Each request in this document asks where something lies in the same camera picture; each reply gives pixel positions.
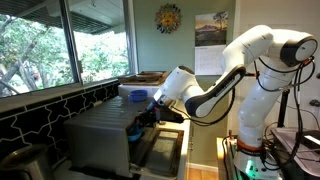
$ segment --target wall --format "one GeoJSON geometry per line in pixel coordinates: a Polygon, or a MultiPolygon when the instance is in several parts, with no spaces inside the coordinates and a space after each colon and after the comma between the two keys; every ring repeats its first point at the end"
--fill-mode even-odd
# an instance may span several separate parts
{"type": "Polygon", "coordinates": [[[118,95],[119,82],[110,82],[21,106],[0,113],[0,161],[31,144],[46,144],[53,165],[68,153],[63,122],[87,111],[96,101],[118,95]]]}
{"type": "MultiPolygon", "coordinates": [[[[134,0],[137,57],[139,71],[171,71],[179,65],[194,70],[194,20],[195,15],[228,11],[227,42],[232,40],[235,0],[134,0]],[[182,21],[177,31],[162,34],[156,28],[155,15],[161,5],[176,4],[181,9],[182,21]]],[[[197,76],[200,86],[206,90],[218,76],[197,76]]],[[[202,121],[217,119],[227,108],[224,98],[215,111],[202,121]]],[[[194,126],[194,150],[191,163],[217,167],[216,137],[225,136],[227,121],[210,127],[194,126]]]]}
{"type": "MultiPolygon", "coordinates": [[[[238,37],[240,34],[248,30],[249,28],[265,24],[271,28],[284,28],[298,31],[308,32],[313,34],[319,43],[320,40],[320,11],[318,7],[320,1],[318,0],[237,0],[236,5],[236,16],[235,16],[235,30],[234,37],[238,37]]],[[[309,105],[312,99],[320,99],[320,83],[319,79],[315,76],[320,72],[319,67],[320,59],[320,48],[315,53],[316,71],[312,79],[301,86],[301,109],[312,112],[318,119],[320,118],[319,107],[313,107],[309,105]]],[[[263,66],[258,63],[258,67],[262,70],[263,66]]],[[[254,72],[253,66],[248,68],[249,72],[254,72]]],[[[305,79],[311,71],[311,66],[307,67],[303,71],[302,79],[305,79]]],[[[241,102],[244,100],[246,95],[249,93],[254,78],[245,78],[237,89],[237,99],[233,108],[232,113],[229,114],[228,129],[232,129],[236,134],[238,131],[238,110],[241,102]]],[[[288,105],[295,107],[293,90],[291,90],[289,96],[288,105]]],[[[279,103],[276,103],[268,114],[265,124],[269,125],[272,122],[278,120],[279,114],[279,103]]],[[[307,129],[317,129],[315,118],[306,111],[302,111],[304,127],[307,129]]],[[[286,127],[297,127],[297,112],[294,109],[287,108],[286,127]]]]}

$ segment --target wall decoration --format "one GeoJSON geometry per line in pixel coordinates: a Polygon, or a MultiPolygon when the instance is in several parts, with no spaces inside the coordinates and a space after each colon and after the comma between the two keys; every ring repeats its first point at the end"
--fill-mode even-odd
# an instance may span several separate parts
{"type": "Polygon", "coordinates": [[[195,74],[221,75],[220,54],[226,47],[228,12],[196,15],[195,74]]]}
{"type": "Polygon", "coordinates": [[[181,24],[181,10],[175,4],[161,6],[156,13],[157,29],[161,33],[170,34],[181,24]]]}

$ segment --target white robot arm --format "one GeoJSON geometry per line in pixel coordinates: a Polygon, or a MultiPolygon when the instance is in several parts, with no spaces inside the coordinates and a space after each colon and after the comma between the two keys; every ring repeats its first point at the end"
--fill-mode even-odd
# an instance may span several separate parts
{"type": "Polygon", "coordinates": [[[261,55],[269,57],[269,66],[279,72],[270,69],[262,72],[259,83],[253,86],[242,103],[238,115],[239,152],[234,164],[239,170],[246,172],[247,162],[253,162],[251,166],[255,172],[246,172],[250,178],[273,179],[279,175],[276,172],[264,171],[266,169],[259,163],[257,154],[262,144],[264,120],[280,96],[281,89],[290,85],[295,75],[294,72],[280,71],[296,69],[299,64],[309,59],[316,49],[317,41],[308,33],[256,26],[235,39],[222,52],[220,58],[224,62],[224,73],[211,88],[203,91],[190,69],[177,67],[155,93],[154,101],[147,110],[152,110],[154,106],[168,107],[171,102],[181,98],[190,116],[205,117],[241,81],[246,66],[261,55]]]}

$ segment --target toaster oven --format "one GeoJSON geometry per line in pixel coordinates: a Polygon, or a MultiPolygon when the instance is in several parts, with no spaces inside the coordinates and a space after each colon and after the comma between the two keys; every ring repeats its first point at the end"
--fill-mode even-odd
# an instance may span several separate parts
{"type": "Polygon", "coordinates": [[[135,116],[150,100],[128,102],[118,96],[65,121],[70,170],[102,178],[176,179],[183,131],[154,124],[136,141],[128,140],[135,116]]]}

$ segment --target ceiling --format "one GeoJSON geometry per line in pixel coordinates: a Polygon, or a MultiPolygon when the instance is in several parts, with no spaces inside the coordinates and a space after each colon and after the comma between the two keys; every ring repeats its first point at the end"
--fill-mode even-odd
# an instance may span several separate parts
{"type": "MultiPolygon", "coordinates": [[[[1,0],[0,13],[62,27],[58,0],[1,0]]],[[[73,30],[101,34],[124,24],[122,0],[68,0],[73,30]]]]}

